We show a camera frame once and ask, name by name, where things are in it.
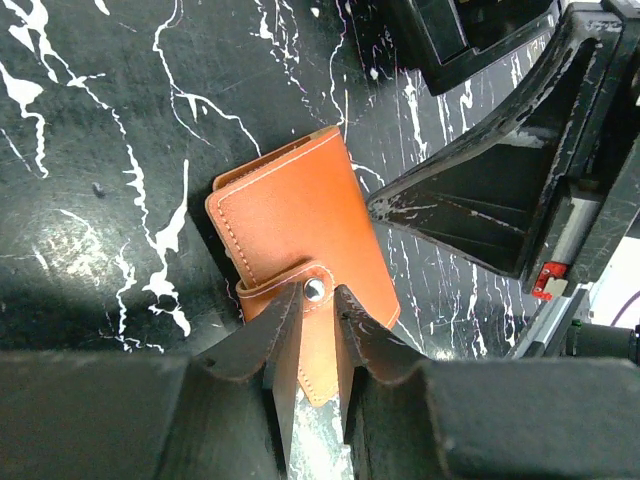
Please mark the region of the black plastic card box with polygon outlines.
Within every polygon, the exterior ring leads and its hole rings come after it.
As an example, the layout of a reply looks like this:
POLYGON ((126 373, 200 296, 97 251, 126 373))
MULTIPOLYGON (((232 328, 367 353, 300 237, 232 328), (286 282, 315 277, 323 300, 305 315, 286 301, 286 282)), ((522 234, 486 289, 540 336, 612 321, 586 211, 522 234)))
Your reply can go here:
POLYGON ((551 33, 557 1, 351 1, 354 33, 373 58, 417 71, 432 95, 464 83, 551 33))

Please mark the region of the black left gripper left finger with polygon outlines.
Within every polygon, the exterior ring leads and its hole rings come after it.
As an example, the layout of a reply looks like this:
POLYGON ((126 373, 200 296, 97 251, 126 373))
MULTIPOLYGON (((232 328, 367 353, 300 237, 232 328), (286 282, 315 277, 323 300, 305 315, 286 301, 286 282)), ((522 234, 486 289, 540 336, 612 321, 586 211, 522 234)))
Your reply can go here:
POLYGON ((301 284, 289 283, 255 319, 200 355, 206 470, 288 468, 302 316, 301 284))

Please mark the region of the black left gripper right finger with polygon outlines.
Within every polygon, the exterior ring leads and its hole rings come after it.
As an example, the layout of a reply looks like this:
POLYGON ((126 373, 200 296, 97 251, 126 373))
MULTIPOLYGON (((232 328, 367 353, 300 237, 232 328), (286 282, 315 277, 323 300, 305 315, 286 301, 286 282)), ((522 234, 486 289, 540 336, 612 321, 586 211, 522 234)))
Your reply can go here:
POLYGON ((347 286, 338 286, 333 300, 341 422, 351 445, 366 384, 399 384, 427 357, 374 319, 347 286))

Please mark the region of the brown leather card holder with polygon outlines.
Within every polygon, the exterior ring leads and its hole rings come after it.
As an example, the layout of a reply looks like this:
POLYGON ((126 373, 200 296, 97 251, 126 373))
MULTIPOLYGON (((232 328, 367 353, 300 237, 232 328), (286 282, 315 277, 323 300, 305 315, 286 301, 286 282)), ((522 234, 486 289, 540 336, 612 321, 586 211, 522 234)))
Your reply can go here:
POLYGON ((339 127, 219 175, 205 209, 238 272, 246 321, 286 285, 302 284, 298 382, 323 406, 338 392, 335 288, 347 286, 386 328, 401 312, 339 127))

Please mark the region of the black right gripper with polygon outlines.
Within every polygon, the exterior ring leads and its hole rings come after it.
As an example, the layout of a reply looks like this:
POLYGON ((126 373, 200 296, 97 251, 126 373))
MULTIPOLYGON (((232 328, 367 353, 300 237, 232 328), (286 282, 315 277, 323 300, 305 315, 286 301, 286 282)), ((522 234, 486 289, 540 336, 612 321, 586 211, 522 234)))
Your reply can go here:
POLYGON ((496 274, 545 306, 511 358, 639 357, 638 328, 595 323, 608 268, 639 245, 639 6, 570 9, 520 85, 485 119, 373 194, 384 224, 496 274))

